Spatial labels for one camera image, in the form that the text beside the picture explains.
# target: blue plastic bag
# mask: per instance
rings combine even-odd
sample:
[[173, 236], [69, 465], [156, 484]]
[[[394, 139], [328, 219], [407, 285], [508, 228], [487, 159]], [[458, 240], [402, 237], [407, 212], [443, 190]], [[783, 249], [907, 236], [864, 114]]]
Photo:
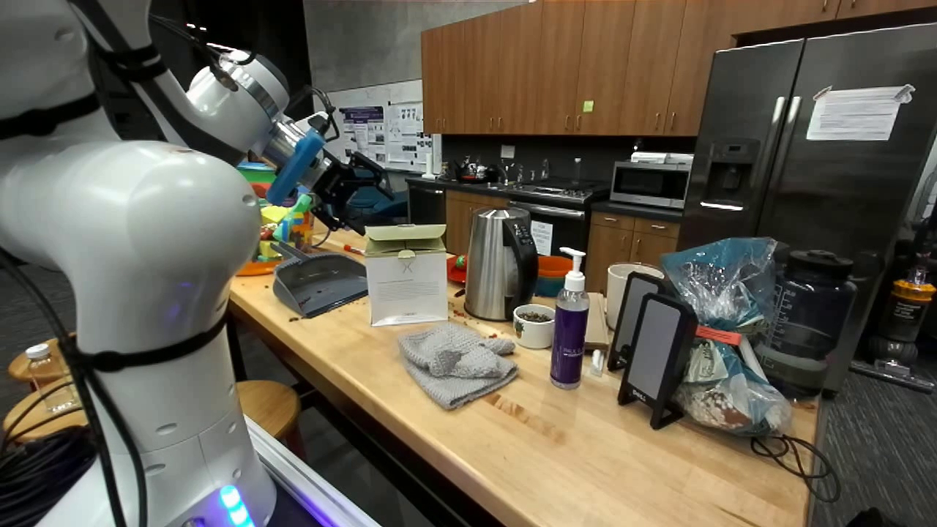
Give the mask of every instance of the blue plastic bag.
[[[771, 312], [774, 253], [771, 237], [726, 237], [675, 253], [663, 269], [700, 326], [744, 331]], [[792, 421], [787, 398], [768, 383], [748, 341], [726, 345], [700, 338], [678, 401], [694, 421], [739, 438], [783, 433]]]

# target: gray cloth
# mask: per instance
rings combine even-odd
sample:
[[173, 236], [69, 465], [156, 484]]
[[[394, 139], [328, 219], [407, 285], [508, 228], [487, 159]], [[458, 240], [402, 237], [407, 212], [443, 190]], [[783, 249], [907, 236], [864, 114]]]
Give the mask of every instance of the gray cloth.
[[398, 341], [411, 378], [446, 411], [458, 411], [520, 378], [503, 361], [517, 345], [462, 326], [436, 326]]

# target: blue light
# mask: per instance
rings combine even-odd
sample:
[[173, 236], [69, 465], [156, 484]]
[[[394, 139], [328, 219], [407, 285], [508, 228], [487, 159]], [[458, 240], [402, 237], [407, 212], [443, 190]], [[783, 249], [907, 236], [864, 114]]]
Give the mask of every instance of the blue light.
[[241, 503], [237, 509], [228, 509], [231, 524], [247, 527], [247, 522], [252, 522], [252, 515], [247, 514], [247, 506]]
[[244, 506], [237, 486], [224, 486], [219, 496], [228, 514]]

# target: electrical outlet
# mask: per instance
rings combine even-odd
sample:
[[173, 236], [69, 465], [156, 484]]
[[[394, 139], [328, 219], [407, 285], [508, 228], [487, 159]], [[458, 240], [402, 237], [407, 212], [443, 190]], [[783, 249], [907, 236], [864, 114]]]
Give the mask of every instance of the electrical outlet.
[[502, 143], [502, 159], [517, 159], [517, 146], [512, 143]]

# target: purple bottle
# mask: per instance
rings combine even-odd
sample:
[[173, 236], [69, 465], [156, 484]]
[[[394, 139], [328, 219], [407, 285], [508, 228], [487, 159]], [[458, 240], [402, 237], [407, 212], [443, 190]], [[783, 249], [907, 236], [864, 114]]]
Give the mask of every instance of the purple bottle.
[[566, 275], [563, 293], [556, 297], [552, 381], [563, 389], [575, 389], [584, 378], [590, 322], [587, 275], [581, 274], [587, 253], [569, 247], [563, 247], [563, 253], [575, 258], [575, 269]]

